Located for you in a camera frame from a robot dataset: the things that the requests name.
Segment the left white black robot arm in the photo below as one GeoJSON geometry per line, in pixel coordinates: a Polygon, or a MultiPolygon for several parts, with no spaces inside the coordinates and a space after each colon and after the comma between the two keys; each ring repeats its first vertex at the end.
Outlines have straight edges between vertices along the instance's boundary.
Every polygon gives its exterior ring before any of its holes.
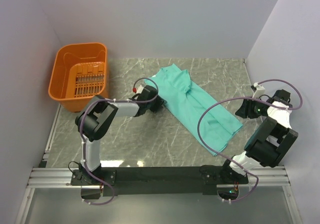
{"type": "Polygon", "coordinates": [[[113,120],[118,117],[139,117],[146,111],[156,113],[166,101],[150,85],[139,86],[137,93],[126,100],[107,99],[95,95],[75,119],[81,138],[82,179],[88,185],[100,179],[100,144],[113,120]]]}

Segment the orange plastic basket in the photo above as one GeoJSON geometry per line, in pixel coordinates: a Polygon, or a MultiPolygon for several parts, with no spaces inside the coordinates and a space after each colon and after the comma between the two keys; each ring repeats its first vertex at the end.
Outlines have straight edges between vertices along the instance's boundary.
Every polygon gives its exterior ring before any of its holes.
{"type": "Polygon", "coordinates": [[[69,112],[80,112],[95,95],[109,97],[109,74],[104,44],[69,44],[56,54],[48,94],[69,112]]]}

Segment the teal t shirt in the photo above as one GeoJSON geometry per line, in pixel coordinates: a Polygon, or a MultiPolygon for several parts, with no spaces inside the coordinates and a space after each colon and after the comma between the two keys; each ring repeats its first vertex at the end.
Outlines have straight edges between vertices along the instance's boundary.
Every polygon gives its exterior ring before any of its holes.
{"type": "MultiPolygon", "coordinates": [[[[202,145],[197,126],[202,114],[217,101],[191,80],[188,70],[181,70],[175,64],[161,68],[145,83],[158,87],[158,94],[166,103],[165,107],[202,145]]],[[[222,105],[212,108],[200,123],[200,134],[213,150],[222,152],[228,142],[242,128],[243,124],[222,105]]]]}

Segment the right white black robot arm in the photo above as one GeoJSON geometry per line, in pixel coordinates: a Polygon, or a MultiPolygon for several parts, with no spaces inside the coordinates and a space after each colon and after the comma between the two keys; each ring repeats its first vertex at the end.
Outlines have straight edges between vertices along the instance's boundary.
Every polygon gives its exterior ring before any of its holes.
{"type": "Polygon", "coordinates": [[[244,146],[244,152],[232,157],[240,166],[226,160],[219,171],[222,182],[230,184],[246,176],[246,171],[257,167],[276,167],[299,134],[290,125],[291,94],[284,90],[277,90],[266,102],[278,109],[256,100],[245,99],[235,114],[243,119],[264,117],[261,125],[256,129],[244,146]]]}

